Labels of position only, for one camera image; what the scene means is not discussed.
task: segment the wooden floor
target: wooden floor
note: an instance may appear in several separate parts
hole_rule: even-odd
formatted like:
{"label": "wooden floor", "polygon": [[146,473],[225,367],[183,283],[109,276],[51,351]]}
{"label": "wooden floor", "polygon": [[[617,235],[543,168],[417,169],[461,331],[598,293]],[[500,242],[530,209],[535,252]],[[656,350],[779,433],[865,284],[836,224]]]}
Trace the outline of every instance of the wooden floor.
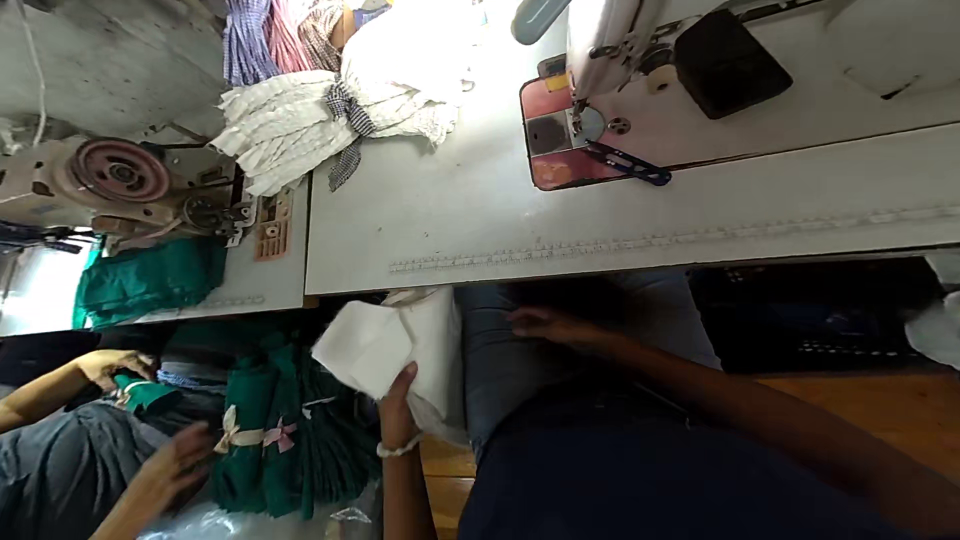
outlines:
{"label": "wooden floor", "polygon": [[[956,373],[759,382],[822,406],[960,483],[960,380]],[[420,454],[438,535],[441,540],[456,538],[476,475],[473,453],[428,437]]]}

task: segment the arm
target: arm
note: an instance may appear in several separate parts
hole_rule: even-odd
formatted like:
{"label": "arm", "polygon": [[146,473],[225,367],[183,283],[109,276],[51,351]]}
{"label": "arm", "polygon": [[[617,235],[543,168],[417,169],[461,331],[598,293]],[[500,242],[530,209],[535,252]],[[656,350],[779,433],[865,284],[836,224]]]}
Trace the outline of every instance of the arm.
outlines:
{"label": "arm", "polygon": [[0,400],[0,433],[46,418],[79,394],[91,381],[105,390],[113,388],[110,374],[121,367],[142,377],[152,377],[150,359],[137,351],[94,351],[17,388]]}
{"label": "arm", "polygon": [[926,535],[960,532],[960,487],[818,406],[548,309],[522,307],[511,318],[518,335],[590,347],[642,372],[677,401],[865,497],[898,527]]}
{"label": "arm", "polygon": [[[417,425],[407,405],[407,391],[417,376],[417,364],[408,365],[396,377],[380,402],[383,447],[403,448],[417,435]],[[430,500],[426,494],[420,445],[407,454],[383,459],[384,540],[436,540]]]}
{"label": "arm", "polygon": [[133,540],[177,494],[206,476],[197,464],[213,453],[206,422],[174,435],[148,459],[90,540]]}

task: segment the measuring tape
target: measuring tape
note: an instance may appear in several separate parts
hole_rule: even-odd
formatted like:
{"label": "measuring tape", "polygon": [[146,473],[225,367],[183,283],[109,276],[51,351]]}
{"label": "measuring tape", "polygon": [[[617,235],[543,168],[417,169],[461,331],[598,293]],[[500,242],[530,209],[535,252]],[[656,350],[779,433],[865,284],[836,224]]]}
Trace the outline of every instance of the measuring tape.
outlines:
{"label": "measuring tape", "polygon": [[556,258],[578,258],[599,255],[617,255],[633,250],[692,244],[716,240],[748,237],[779,236],[793,233],[822,233],[853,227],[885,225],[902,221],[924,221],[937,218],[960,217],[960,206],[942,205],[926,209],[878,210],[854,217],[811,218],[766,225],[745,225],[717,228],[690,233],[651,234],[632,240],[596,240],[584,242],[556,242],[537,244],[532,248],[498,250],[477,255],[452,257],[424,257],[398,260],[390,263],[390,272],[410,273],[430,270],[461,270],[477,266],[501,266],[544,261]]}

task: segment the person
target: person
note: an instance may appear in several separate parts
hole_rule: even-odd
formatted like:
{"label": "person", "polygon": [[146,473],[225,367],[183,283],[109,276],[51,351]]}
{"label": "person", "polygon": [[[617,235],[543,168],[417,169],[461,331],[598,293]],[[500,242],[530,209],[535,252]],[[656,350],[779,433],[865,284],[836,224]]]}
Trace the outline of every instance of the person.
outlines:
{"label": "person", "polygon": [[[719,370],[682,272],[591,280],[458,289],[478,464],[461,539],[960,537],[956,485]],[[404,452],[416,373],[379,405],[387,540],[437,537]]]}
{"label": "person", "polygon": [[[105,333],[101,345],[111,341],[146,345],[150,340],[138,337],[138,332]],[[151,339],[157,334],[146,333]],[[226,370],[216,372],[214,362],[189,361],[197,354],[184,346],[168,344],[163,351],[163,357],[174,361],[165,361],[160,371],[152,356],[134,349],[93,351],[0,400],[4,538],[86,540],[96,531],[96,537],[104,540],[130,540],[139,528],[119,524],[146,525],[176,493],[195,484],[203,474],[195,465],[212,452],[207,426],[215,422],[219,426]],[[200,356],[206,360],[212,355]],[[143,418],[118,408],[109,397],[58,412],[91,384],[98,387],[97,394],[114,390],[112,376],[121,369],[147,380],[203,385],[179,387],[175,407]],[[105,521],[108,515],[113,519]],[[106,528],[98,530],[102,522]]]}

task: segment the pink fabric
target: pink fabric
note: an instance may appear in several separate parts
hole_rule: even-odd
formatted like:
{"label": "pink fabric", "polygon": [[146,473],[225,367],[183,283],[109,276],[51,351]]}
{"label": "pink fabric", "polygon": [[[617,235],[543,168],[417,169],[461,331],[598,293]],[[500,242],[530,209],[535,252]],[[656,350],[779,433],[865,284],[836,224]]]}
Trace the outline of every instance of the pink fabric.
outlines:
{"label": "pink fabric", "polygon": [[297,28],[310,14],[310,0],[272,0],[267,22],[267,46],[270,56],[283,73],[314,69],[307,59]]}
{"label": "pink fabric", "polygon": [[283,454],[294,447],[294,441],[290,438],[290,433],[296,430],[296,423],[284,426],[283,417],[281,416],[280,419],[276,421],[276,428],[267,430],[267,432],[263,434],[263,447],[266,448],[276,443],[277,449]]}

